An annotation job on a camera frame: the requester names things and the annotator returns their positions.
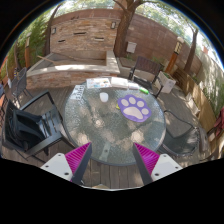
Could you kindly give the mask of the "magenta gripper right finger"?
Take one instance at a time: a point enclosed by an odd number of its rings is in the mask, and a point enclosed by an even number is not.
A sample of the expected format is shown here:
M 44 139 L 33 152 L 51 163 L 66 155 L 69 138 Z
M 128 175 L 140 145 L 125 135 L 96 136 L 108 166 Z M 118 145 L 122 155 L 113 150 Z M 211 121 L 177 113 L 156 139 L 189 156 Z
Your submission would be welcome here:
M 138 143 L 133 144 L 133 155 L 135 157 L 144 185 L 153 182 L 151 174 L 160 157 L 156 152 Z

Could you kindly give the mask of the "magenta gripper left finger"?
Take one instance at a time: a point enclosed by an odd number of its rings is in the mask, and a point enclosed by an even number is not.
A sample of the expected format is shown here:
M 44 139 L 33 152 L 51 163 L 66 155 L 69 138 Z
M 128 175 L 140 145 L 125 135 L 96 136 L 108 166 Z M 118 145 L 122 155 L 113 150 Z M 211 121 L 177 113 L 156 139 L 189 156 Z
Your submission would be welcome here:
M 82 183 L 89 159 L 92 154 L 92 143 L 89 142 L 65 154 L 65 158 L 72 171 L 71 181 L 77 185 Z

